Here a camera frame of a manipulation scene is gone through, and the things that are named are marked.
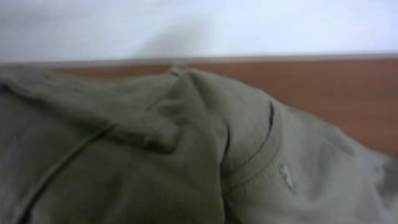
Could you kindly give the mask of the khaki green shorts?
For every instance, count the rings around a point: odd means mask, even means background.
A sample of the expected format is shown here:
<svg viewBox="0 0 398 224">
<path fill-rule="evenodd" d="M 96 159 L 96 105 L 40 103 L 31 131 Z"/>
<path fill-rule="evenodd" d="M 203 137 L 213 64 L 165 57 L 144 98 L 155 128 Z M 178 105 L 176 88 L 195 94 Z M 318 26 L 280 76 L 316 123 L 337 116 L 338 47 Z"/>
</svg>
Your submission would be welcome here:
<svg viewBox="0 0 398 224">
<path fill-rule="evenodd" d="M 208 72 L 1 69 L 2 223 L 396 223 L 397 159 Z"/>
</svg>

